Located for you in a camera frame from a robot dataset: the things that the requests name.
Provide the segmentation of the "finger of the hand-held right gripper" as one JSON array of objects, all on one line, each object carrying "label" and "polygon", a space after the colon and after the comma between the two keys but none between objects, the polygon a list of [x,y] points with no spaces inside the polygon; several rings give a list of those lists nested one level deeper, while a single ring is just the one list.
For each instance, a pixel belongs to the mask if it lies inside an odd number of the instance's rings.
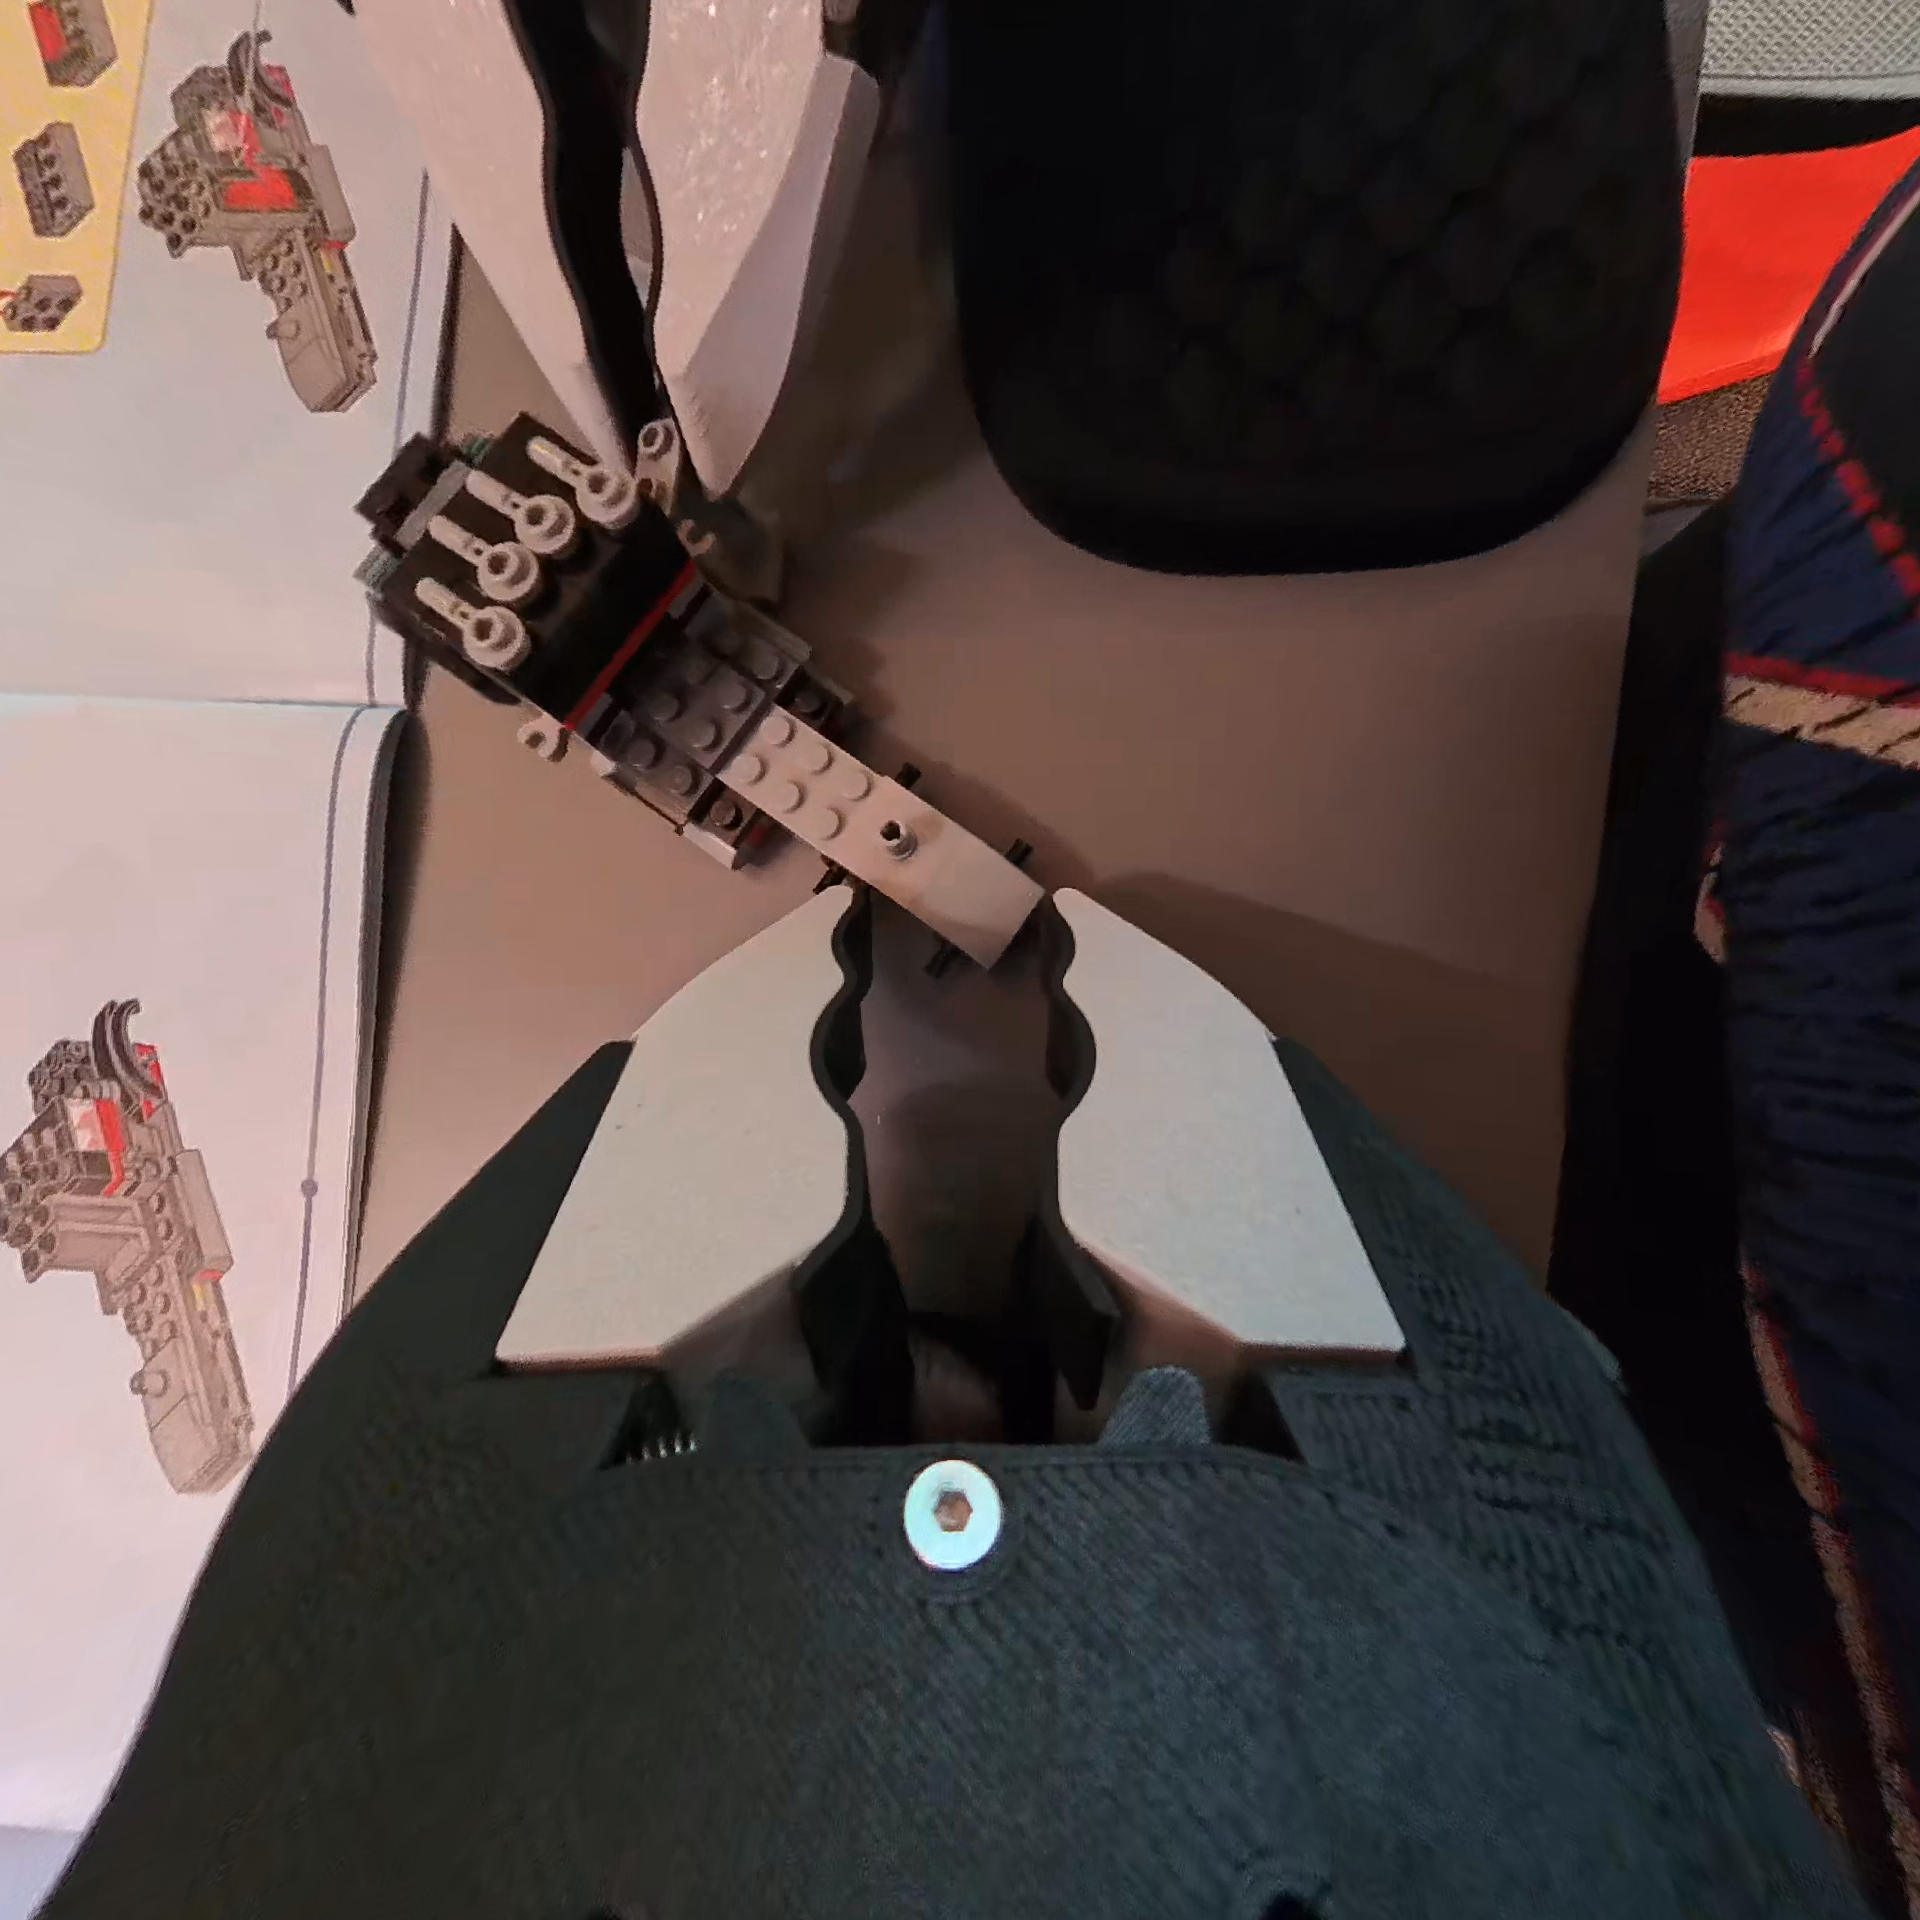
[{"label": "finger of the hand-held right gripper", "polygon": [[652,221],[648,320],[700,488],[737,489],[847,243],[880,122],[865,8],[648,8],[634,155]]},{"label": "finger of the hand-held right gripper", "polygon": [[583,298],[549,202],[549,114],[503,2],[359,2],[377,76],[469,253],[589,451],[628,451],[592,370]]}]

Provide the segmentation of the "small grey toy brick pin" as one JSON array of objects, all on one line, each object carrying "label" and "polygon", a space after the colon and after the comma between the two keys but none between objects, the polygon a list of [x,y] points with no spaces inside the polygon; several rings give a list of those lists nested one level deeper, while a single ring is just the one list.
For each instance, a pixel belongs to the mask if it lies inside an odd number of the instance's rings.
[{"label": "small grey toy brick pin", "polygon": [[572,491],[578,514],[589,523],[611,533],[619,533],[634,523],[641,508],[641,491],[621,469],[589,464],[546,435],[533,435],[525,442],[525,458]]},{"label": "small grey toy brick pin", "polygon": [[475,607],[434,578],[417,581],[413,597],[452,631],[465,659],[489,674],[511,674],[533,655],[533,635],[506,607]]},{"label": "small grey toy brick pin", "polygon": [[556,493],[521,493],[477,469],[466,474],[465,491],[513,525],[513,539],[544,561],[563,561],[580,541],[577,508]]},{"label": "small grey toy brick pin", "polygon": [[447,514],[436,514],[425,525],[425,535],[472,569],[487,601],[520,609],[543,587],[540,559],[520,539],[482,539]]}]

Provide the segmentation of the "step-page instruction booklet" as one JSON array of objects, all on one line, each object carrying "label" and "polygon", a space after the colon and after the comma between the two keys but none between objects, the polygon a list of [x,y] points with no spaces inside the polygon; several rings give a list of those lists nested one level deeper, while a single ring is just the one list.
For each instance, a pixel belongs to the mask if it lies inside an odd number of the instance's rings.
[{"label": "step-page instruction booklet", "polygon": [[450,231],[344,5],[4,5],[3,1819],[74,1841],[352,1301]]}]

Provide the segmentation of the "person's leg dark trousers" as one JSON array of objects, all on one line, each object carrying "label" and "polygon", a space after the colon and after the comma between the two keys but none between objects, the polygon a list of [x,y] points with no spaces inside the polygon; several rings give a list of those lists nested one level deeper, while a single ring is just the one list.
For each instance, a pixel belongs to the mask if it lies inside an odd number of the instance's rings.
[{"label": "person's leg dark trousers", "polygon": [[1671,513],[1639,565],[1575,978],[1549,1295],[1621,1357],[1698,1317],[1735,1261],[1724,978],[1696,938],[1725,522]]}]

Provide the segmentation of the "black toy brick block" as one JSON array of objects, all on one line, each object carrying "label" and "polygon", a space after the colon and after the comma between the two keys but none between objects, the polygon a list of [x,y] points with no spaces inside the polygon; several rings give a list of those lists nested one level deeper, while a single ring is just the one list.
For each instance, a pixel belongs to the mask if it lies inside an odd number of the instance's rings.
[{"label": "black toy brick block", "polygon": [[564,497],[577,508],[563,483],[529,461],[525,442],[533,435],[546,435],[596,464],[586,449],[530,413],[516,413],[491,437],[408,439],[354,504],[372,538],[357,578],[377,623],[425,663],[495,704],[529,703],[564,721],[600,695],[602,673],[660,609],[698,581],[698,571],[681,538],[645,498],[634,523],[619,533],[578,514],[580,541],[575,554],[563,561],[540,559],[540,593],[511,609],[533,635],[533,655],[511,674],[489,674],[469,663],[452,631],[417,601],[413,583],[434,578],[475,607],[495,601],[480,593],[466,565],[425,535],[425,525],[447,514],[482,539],[513,539],[513,525],[465,491],[474,469],[515,491]]}]

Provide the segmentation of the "black mesh cushion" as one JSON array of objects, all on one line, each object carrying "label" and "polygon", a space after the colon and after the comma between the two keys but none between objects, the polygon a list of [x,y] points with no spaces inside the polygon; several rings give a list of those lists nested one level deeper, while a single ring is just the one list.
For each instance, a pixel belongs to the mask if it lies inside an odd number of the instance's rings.
[{"label": "black mesh cushion", "polygon": [[1460,561],[1658,393],[1664,5],[949,5],[968,396],[1057,538],[1181,573]]}]

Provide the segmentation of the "dark office chair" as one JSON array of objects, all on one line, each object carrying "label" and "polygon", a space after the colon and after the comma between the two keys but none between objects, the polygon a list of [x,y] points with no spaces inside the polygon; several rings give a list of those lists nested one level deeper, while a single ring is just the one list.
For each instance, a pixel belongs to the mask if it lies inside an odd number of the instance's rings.
[{"label": "dark office chair", "polygon": [[1917,2],[1709,2],[1701,95],[1916,104]]}]

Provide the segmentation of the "orange plastic object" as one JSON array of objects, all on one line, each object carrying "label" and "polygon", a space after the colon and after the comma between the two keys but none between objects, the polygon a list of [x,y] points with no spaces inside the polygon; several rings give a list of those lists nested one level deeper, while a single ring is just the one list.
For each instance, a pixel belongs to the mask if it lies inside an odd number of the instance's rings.
[{"label": "orange plastic object", "polygon": [[1693,161],[1659,402],[1776,370],[1834,265],[1916,155],[1908,129],[1848,148]]}]

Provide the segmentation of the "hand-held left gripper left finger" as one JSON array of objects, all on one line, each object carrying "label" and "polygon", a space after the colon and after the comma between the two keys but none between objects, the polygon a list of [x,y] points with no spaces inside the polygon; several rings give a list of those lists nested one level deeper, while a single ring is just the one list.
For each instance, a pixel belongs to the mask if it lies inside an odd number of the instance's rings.
[{"label": "hand-held left gripper left finger", "polygon": [[908,1435],[908,1309],[852,1115],[873,900],[829,884],[631,1036],[496,1344],[513,1372],[744,1373],[824,1440]]}]

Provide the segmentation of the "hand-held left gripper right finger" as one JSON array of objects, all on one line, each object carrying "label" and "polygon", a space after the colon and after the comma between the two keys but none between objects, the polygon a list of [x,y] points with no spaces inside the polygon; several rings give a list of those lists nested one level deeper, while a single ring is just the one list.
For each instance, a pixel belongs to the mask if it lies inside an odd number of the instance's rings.
[{"label": "hand-held left gripper right finger", "polygon": [[1048,900],[1043,951],[1060,1124],[1036,1320],[1057,1396],[1092,1417],[1180,1370],[1220,1412],[1266,1370],[1403,1370],[1408,1332],[1261,1017],[1084,891]]}]

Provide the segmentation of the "toy brick truck model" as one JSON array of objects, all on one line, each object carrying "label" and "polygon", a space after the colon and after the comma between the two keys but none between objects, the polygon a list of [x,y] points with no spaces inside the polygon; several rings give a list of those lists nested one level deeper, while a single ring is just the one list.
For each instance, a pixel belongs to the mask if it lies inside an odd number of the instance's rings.
[{"label": "toy brick truck model", "polygon": [[521,748],[544,762],[583,755],[600,780],[730,872],[791,840],[833,877],[867,884],[925,927],[943,960],[992,969],[1043,900],[1025,855],[994,851],[908,776],[852,753],[851,695],[754,594],[777,586],[772,539],[708,498],[669,419],[643,427],[621,472],[683,541],[695,583],[621,647],[572,717],[496,704],[513,711]]}]

